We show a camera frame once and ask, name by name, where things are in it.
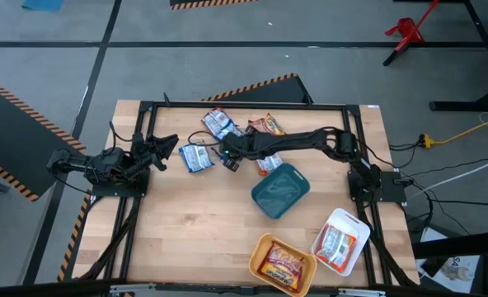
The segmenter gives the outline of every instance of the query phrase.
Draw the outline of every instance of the yellow cable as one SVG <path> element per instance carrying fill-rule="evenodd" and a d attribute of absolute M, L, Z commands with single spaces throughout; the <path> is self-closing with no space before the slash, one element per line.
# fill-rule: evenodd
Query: yellow cable
<path fill-rule="evenodd" d="M 468 133 L 471 133 L 471 132 L 473 132 L 473 131 L 475 131 L 475 130 L 477 130 L 477 129 L 480 129 L 480 128 L 484 127 L 485 125 L 488 125 L 488 121 L 487 121 L 486 123 L 483 123 L 483 124 L 481 124 L 481 125 L 478 125 L 477 127 L 473 127 L 473 128 L 471 128 L 471 129 L 469 129 L 469 130 L 467 130 L 467 131 L 464 131 L 464 132 L 462 132 L 461 134 L 455 135 L 455 136 L 453 136 L 453 137 L 452 137 L 452 138 L 450 138 L 450 139 L 446 139 L 446 140 L 444 140 L 444 141 L 437 141 L 437 140 L 433 140 L 433 141 L 432 141 L 432 144 L 446 144 L 446 143 L 448 143 L 449 141 L 453 141 L 453 140 L 455 140 L 455 139 L 457 139 L 457 138 L 459 138 L 459 137 L 464 136 L 465 134 L 468 134 Z"/>

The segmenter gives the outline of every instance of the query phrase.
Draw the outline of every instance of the wooden tabletop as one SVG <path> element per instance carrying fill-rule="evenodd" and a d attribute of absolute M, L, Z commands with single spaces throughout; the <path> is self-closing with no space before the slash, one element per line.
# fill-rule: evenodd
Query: wooden tabletop
<path fill-rule="evenodd" d="M 134 130 L 139 101 L 118 101 L 113 122 L 119 135 L 129 138 Z M 383 159 L 391 160 L 382 115 L 377 106 L 361 106 L 368 146 Z M 194 131 L 205 130 L 200 119 L 204 108 L 158 108 L 154 134 L 178 134 L 180 142 L 165 172 L 152 168 L 149 190 L 143 198 L 129 266 L 129 281 L 175 282 L 220 285 L 263 285 L 248 271 L 248 262 L 260 236 L 272 233 L 286 243 L 308 252 L 318 231 L 336 208 L 356 215 L 350 200 L 346 172 L 348 163 L 330 160 L 317 150 L 280 153 L 309 181 L 310 191 L 282 219 L 269 219 L 251 199 L 251 188 L 262 177 L 256 162 L 243 160 L 231 172 L 212 156 L 215 166 L 191 174 L 178 148 Z M 287 133 L 311 131 L 323 126 L 343 127 L 339 111 L 288 111 L 226 109 L 239 125 L 269 112 Z M 142 131 L 147 130 L 145 120 Z M 352 130 L 355 130 L 351 119 Z M 109 135 L 107 146 L 111 145 Z M 130 144 L 119 140 L 129 149 Z M 389 166 L 375 162 L 382 170 Z M 118 198 L 106 197 L 87 215 L 77 253 L 73 277 L 86 272 L 110 241 Z M 378 203 L 385 243 L 397 263 L 413 280 L 419 281 L 403 211 L 394 203 Z M 119 248 L 113 276 L 119 273 L 123 247 Z M 378 253 L 373 248 L 377 280 L 381 282 Z M 366 286 L 363 255 L 348 277 L 318 265 L 313 285 Z"/>

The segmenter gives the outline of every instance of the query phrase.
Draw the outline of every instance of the gray floor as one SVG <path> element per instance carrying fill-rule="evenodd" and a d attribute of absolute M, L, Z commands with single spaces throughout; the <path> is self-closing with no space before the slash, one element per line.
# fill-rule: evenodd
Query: gray floor
<path fill-rule="evenodd" d="M 0 0 L 0 40 L 101 40 L 112 0 L 67 0 L 59 13 L 22 10 Z M 475 1 L 488 30 L 488 2 Z M 383 32 L 400 17 L 416 20 L 422 3 L 378 1 L 260 0 L 225 7 L 172 12 L 165 1 L 123 1 L 113 41 L 324 40 L 389 41 Z M 441 4 L 423 25 L 431 41 L 478 41 L 463 5 Z M 71 130 L 97 49 L 0 49 L 0 83 L 65 130 Z M 433 100 L 470 101 L 488 92 L 484 49 L 411 49 L 391 67 L 389 49 L 108 49 L 81 141 L 88 153 L 103 148 L 118 99 L 197 100 L 286 73 L 298 73 L 316 102 L 378 104 L 389 141 L 418 134 L 445 139 L 480 124 L 477 113 L 433 113 Z M 395 164 L 409 153 L 394 153 Z M 407 173 L 488 157 L 488 127 L 454 143 L 419 150 Z M 425 186 L 465 172 L 462 167 L 420 176 Z M 88 184 L 77 174 L 69 182 Z M 488 168 L 436 189 L 441 200 L 488 201 Z M 15 190 L 0 195 L 0 285 L 21 282 L 48 200 L 30 203 Z M 55 220 L 39 282 L 55 281 L 82 195 L 67 189 Z M 488 208 L 448 205 L 446 211 L 471 233 L 488 231 Z M 427 210 L 417 196 L 407 213 Z M 463 231 L 435 206 L 434 223 Z"/>

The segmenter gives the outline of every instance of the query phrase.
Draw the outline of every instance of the snack bag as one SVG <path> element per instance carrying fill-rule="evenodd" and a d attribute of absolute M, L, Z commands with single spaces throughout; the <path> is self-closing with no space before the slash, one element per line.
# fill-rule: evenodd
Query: snack bag
<path fill-rule="evenodd" d="M 355 242 L 354 236 L 343 233 L 327 224 L 321 233 L 314 254 L 336 271 L 343 272 L 349 262 L 349 256 L 354 249 Z"/>
<path fill-rule="evenodd" d="M 294 256 L 278 243 L 273 242 L 258 272 L 268 276 L 284 288 L 299 293 L 303 287 L 304 259 Z"/>
<path fill-rule="evenodd" d="M 267 114 L 266 118 L 260 118 L 259 120 L 249 120 L 247 124 L 260 132 L 267 132 L 273 135 L 284 135 L 284 130 L 282 130 L 271 114 Z M 283 159 L 278 153 L 264 158 L 263 160 L 257 160 L 259 164 L 259 174 L 262 176 L 267 176 L 276 169 L 280 164 L 283 163 Z"/>
<path fill-rule="evenodd" d="M 213 108 L 202 118 L 202 121 L 211 134 L 218 140 L 222 139 L 229 132 L 233 132 L 237 136 L 242 135 L 242 132 L 224 112 L 222 107 Z"/>
<path fill-rule="evenodd" d="M 187 144 L 178 151 L 184 159 L 189 173 L 201 172 L 214 165 L 209 158 L 208 150 L 203 146 Z"/>

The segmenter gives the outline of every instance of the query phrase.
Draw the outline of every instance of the hazard tape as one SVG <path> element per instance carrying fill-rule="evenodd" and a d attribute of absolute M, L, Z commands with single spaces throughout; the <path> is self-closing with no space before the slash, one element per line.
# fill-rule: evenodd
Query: hazard tape
<path fill-rule="evenodd" d="M 272 78 L 272 79 L 268 79 L 268 80 L 265 80 L 265 81 L 262 81 L 262 82 L 254 83 L 254 84 L 252 84 L 250 86 L 247 86 L 247 87 L 239 87 L 236 90 L 231 90 L 231 91 L 223 92 L 223 93 L 220 93 L 218 95 L 211 96 L 209 98 L 200 99 L 200 100 L 201 101 L 218 101 L 218 100 L 222 100 L 225 97 L 230 97 L 231 95 L 236 95 L 238 93 L 247 92 L 247 91 L 256 89 L 258 87 L 267 86 L 267 85 L 269 85 L 271 83 L 280 82 L 280 81 L 285 80 L 285 79 L 288 79 L 288 78 L 296 78 L 297 76 L 298 75 L 296 73 L 290 73 L 290 74 L 286 74 L 286 75 L 283 75 L 283 76 L 279 76 L 277 78 Z"/>
<path fill-rule="evenodd" d="M 66 277 L 66 270 L 68 269 L 68 264 L 70 263 L 70 259 L 73 255 L 73 249 L 76 245 L 77 236 L 82 232 L 81 226 L 82 222 L 87 215 L 87 209 L 90 206 L 90 195 L 86 194 L 85 198 L 82 201 L 81 209 L 79 210 L 79 214 L 77 215 L 77 220 L 75 225 L 73 226 L 72 234 L 70 234 L 70 240 L 68 241 L 68 249 L 63 257 L 63 262 L 61 262 L 61 268 L 59 269 L 59 274 L 57 275 L 57 281 L 64 281 Z"/>
<path fill-rule="evenodd" d="M 205 1 L 197 1 L 197 2 L 188 2 L 188 3 L 178 3 L 171 5 L 171 10 L 181 10 L 181 9 L 189 9 L 189 8 L 197 8 L 197 7 L 214 7 L 214 6 L 221 6 L 221 5 L 228 5 L 228 4 L 238 4 L 244 2 L 256 2 L 257 0 L 205 0 Z"/>
<path fill-rule="evenodd" d="M 15 97 L 8 90 L 6 90 L 4 87 L 1 86 L 0 86 L 0 95 L 6 98 L 9 102 L 11 102 L 11 104 L 18 107 L 21 111 L 25 112 L 31 118 L 38 121 L 46 129 L 50 130 L 52 133 L 54 133 L 59 138 L 64 140 L 68 145 L 72 146 L 74 149 L 76 149 L 82 154 L 85 153 L 86 147 L 83 144 L 81 144 L 79 140 L 75 139 L 74 137 L 70 136 L 70 134 L 61 130 L 53 122 L 46 119 L 39 112 L 29 107 L 26 103 L 24 103 L 19 98 Z M 38 195 L 33 193 L 26 186 L 22 185 L 13 175 L 11 175 L 8 171 L 4 170 L 4 168 L 2 168 L 1 166 L 0 166 L 0 176 L 3 179 L 5 179 L 7 182 L 9 182 L 12 186 L 14 186 L 22 195 L 24 195 L 29 200 L 35 201 L 39 198 Z"/>

